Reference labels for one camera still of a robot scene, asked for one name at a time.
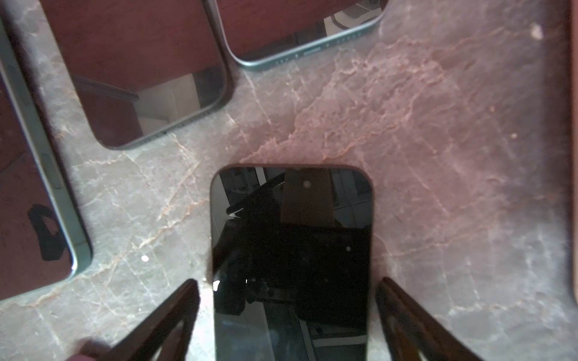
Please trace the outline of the white edged phone front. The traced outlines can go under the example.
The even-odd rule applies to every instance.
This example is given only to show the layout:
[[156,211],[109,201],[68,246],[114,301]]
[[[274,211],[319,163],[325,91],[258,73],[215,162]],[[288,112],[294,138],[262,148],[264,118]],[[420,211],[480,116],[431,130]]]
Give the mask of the white edged phone front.
[[216,359],[366,359],[373,188],[361,171],[229,166],[211,218]]

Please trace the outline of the black phone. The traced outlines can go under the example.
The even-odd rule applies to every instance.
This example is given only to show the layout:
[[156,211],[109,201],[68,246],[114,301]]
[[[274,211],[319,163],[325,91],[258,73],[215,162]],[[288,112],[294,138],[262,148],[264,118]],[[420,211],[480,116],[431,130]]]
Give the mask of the black phone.
[[1,30],[1,298],[73,278],[93,252],[6,29]]
[[266,69],[356,39],[384,17],[387,0],[218,0],[225,46],[242,67]]
[[128,149],[219,107],[230,74],[204,1],[44,1],[96,141]]

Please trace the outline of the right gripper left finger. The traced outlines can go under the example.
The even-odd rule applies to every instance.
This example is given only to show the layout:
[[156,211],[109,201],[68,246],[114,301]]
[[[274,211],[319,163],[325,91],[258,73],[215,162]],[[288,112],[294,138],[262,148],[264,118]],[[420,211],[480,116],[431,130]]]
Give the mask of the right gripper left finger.
[[184,360],[191,342],[200,292],[186,280],[126,338],[100,360]]

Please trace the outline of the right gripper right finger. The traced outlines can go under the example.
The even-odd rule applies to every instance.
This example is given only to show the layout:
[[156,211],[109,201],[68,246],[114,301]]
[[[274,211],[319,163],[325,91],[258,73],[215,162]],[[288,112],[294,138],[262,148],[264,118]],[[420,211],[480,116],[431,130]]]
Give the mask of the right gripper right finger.
[[379,282],[376,305],[391,359],[480,359],[391,278]]

